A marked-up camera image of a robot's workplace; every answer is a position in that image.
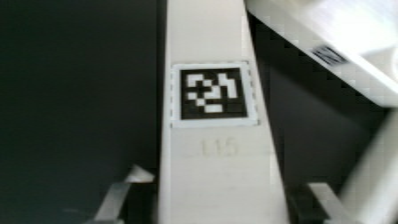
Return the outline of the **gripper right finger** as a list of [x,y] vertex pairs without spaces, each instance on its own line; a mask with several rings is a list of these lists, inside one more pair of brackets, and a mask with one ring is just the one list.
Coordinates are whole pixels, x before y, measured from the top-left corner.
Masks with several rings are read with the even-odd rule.
[[324,182],[305,183],[287,194],[291,224],[355,224]]

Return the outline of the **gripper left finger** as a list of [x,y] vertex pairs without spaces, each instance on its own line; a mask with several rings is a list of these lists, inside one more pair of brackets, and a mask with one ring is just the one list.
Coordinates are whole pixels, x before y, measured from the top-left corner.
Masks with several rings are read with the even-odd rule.
[[133,188],[154,182],[154,174],[138,165],[127,171],[120,182],[113,182],[92,218],[85,224],[125,224],[122,209]]

